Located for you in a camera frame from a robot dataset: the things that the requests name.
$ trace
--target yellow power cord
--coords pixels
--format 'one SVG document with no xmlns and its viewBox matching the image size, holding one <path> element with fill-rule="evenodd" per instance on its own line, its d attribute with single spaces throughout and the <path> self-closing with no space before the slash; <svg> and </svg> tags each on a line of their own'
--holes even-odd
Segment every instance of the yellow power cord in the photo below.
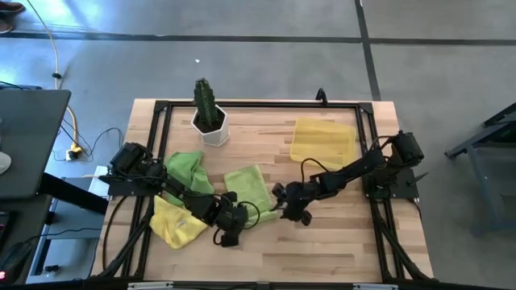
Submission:
<svg viewBox="0 0 516 290">
<path fill-rule="evenodd" d="M 61 79 L 61 75 L 59 74 L 59 56 L 57 54 L 57 48 L 56 44 L 54 43 L 54 39 L 52 38 L 52 33 L 48 30 L 47 25 L 45 24 L 45 21 L 41 18 L 38 11 L 34 8 L 34 6 L 31 3 L 31 0 L 27 0 L 29 5 L 31 6 L 32 10 L 34 11 L 35 15 L 38 16 L 38 19 L 40 19 L 41 24 L 43 24 L 43 27 L 45 28 L 45 31 L 48 34 L 48 37 L 50 38 L 50 42 L 52 43 L 52 48 L 54 49 L 54 56 L 56 57 L 56 71 L 52 74 L 54 77 L 54 87 L 55 89 L 59 89 L 59 86 L 57 85 L 57 79 Z M 73 125 L 73 142 L 72 146 L 70 147 L 70 151 L 75 153 L 76 156 L 79 156 L 79 154 L 82 152 L 82 149 L 78 146 L 78 139 L 77 139 L 77 121 L 75 119 L 75 114 L 73 113 L 70 106 L 66 106 L 66 110 L 70 113 L 70 116 L 72 116 L 72 125 Z"/>
</svg>

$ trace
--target white cable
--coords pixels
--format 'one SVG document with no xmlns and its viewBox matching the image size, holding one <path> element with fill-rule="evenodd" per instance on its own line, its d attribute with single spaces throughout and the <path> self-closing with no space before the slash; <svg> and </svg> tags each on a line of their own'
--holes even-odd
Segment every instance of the white cable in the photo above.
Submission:
<svg viewBox="0 0 516 290">
<path fill-rule="evenodd" d="M 47 24 L 45 24 L 45 21 L 41 18 L 38 11 L 34 8 L 34 6 L 31 3 L 31 0 L 27 0 L 29 5 L 31 6 L 32 10 L 34 11 L 35 15 L 38 16 L 38 19 L 40 19 L 41 24 L 43 24 L 43 27 L 45 28 L 45 31 L 48 34 L 48 38 L 50 38 L 50 42 L 52 43 L 52 48 L 54 49 L 54 56 L 56 57 L 56 71 L 55 74 L 59 75 L 59 55 L 57 54 L 57 48 L 56 44 L 54 43 L 54 39 L 52 38 L 52 33 L 48 30 Z M 54 76 L 54 88 L 59 89 L 59 86 L 57 85 L 57 76 Z M 72 109 L 70 109 L 70 106 L 66 106 L 66 110 L 70 113 L 70 116 L 72 116 L 72 124 L 73 124 L 73 142 L 72 142 L 72 149 L 77 148 L 77 121 L 75 119 L 75 114 L 73 113 Z"/>
</svg>

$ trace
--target towel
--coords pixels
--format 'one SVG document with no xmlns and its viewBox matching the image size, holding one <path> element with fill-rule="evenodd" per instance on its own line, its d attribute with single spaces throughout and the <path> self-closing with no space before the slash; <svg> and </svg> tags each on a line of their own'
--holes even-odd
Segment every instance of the towel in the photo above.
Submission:
<svg viewBox="0 0 516 290">
<path fill-rule="evenodd" d="M 228 192 L 236 192 L 238 201 L 249 201 L 256 205 L 260 211 L 260 222 L 265 222 L 277 217 L 277 212 L 270 212 L 273 207 L 265 187 L 264 177 L 261 175 L 258 165 L 242 168 L 224 175 L 224 182 Z M 245 204 L 249 212 L 249 220 L 246 227 L 254 225 L 258 214 L 252 205 Z"/>
<path fill-rule="evenodd" d="M 206 170 L 200 165 L 202 159 L 202 151 L 194 152 L 175 152 L 169 157 L 169 160 L 165 163 L 167 173 L 187 188 L 199 193 L 213 194 L 215 189 L 208 180 Z M 183 202 L 169 195 L 168 202 L 183 206 Z"/>
<path fill-rule="evenodd" d="M 170 205 L 158 196 L 154 196 L 154 215 L 150 226 L 173 249 L 181 249 L 192 242 L 207 227 L 190 211 Z"/>
</svg>

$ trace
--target cactus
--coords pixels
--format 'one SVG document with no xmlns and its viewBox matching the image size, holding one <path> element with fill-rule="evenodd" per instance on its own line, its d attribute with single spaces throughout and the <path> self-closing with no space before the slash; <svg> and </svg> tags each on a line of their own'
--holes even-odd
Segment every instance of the cactus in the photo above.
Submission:
<svg viewBox="0 0 516 290">
<path fill-rule="evenodd" d="M 210 84 L 205 78 L 195 82 L 193 91 L 195 106 L 198 110 L 199 122 L 213 129 L 218 121 L 217 108 L 215 107 L 215 95 Z"/>
</svg>

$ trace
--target green cloth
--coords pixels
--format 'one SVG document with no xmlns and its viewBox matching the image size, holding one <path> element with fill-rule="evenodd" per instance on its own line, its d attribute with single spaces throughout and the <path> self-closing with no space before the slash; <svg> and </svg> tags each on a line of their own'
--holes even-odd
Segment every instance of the green cloth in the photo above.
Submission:
<svg viewBox="0 0 516 290">
<path fill-rule="evenodd" d="M 224 175 L 228 192 L 236 192 L 238 201 L 249 201 L 260 210 L 260 222 L 271 220 L 277 216 L 277 212 L 269 211 L 273 205 L 265 187 L 264 177 L 261 175 L 258 165 L 243 168 Z M 256 209 L 252 205 L 245 204 L 249 212 L 249 220 L 246 226 L 252 226 L 258 218 Z"/>
<path fill-rule="evenodd" d="M 208 180 L 206 170 L 200 165 L 202 159 L 202 151 L 194 152 L 176 152 L 169 157 L 165 167 L 167 173 L 187 188 L 199 193 L 213 194 L 215 189 Z M 183 202 L 179 199 L 168 195 L 168 202 L 173 205 L 182 206 Z"/>
</svg>

